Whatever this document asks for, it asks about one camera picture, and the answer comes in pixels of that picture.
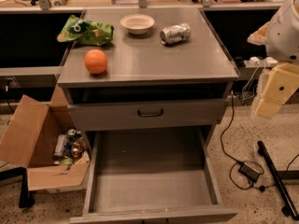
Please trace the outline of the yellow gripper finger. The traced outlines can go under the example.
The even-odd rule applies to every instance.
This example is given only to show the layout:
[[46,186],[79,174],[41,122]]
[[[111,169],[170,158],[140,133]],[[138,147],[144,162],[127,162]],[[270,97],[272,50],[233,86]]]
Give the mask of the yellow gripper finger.
[[299,89],[299,66],[283,63],[259,79],[254,116],[271,119]]
[[247,41],[250,44],[261,46],[265,45],[267,41],[267,30],[268,30],[269,23],[265,23],[263,26],[261,26],[257,31],[250,34]]

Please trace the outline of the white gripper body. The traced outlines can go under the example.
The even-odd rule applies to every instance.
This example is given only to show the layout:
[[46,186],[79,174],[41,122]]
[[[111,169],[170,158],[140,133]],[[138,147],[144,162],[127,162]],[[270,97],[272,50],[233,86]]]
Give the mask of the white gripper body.
[[285,0],[272,17],[265,47],[280,62],[299,63],[299,0]]

